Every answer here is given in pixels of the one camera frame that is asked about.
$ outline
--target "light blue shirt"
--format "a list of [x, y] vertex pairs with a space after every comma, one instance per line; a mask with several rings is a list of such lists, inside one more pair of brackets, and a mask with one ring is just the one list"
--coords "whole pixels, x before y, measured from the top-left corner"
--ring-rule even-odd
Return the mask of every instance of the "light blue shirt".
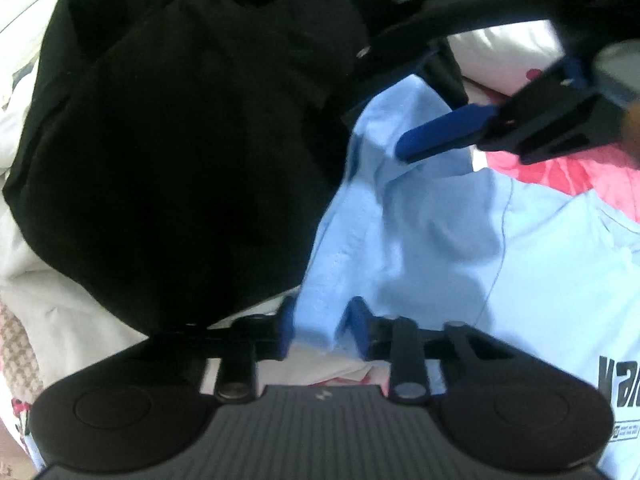
[[448, 112], [411, 76], [361, 115], [298, 298], [297, 340], [348, 351], [353, 296], [422, 328], [464, 321], [599, 386], [617, 428], [600, 467], [639, 480], [640, 225], [594, 192], [474, 173], [468, 150], [394, 159], [403, 133]]

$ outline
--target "beige fabric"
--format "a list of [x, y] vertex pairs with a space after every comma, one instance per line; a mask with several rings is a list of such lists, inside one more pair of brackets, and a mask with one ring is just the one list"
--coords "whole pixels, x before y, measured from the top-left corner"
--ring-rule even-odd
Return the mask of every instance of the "beige fabric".
[[0, 303], [0, 340], [2, 374], [9, 386], [9, 391], [12, 396], [22, 402], [33, 404], [43, 389], [36, 355], [22, 323], [2, 303]]

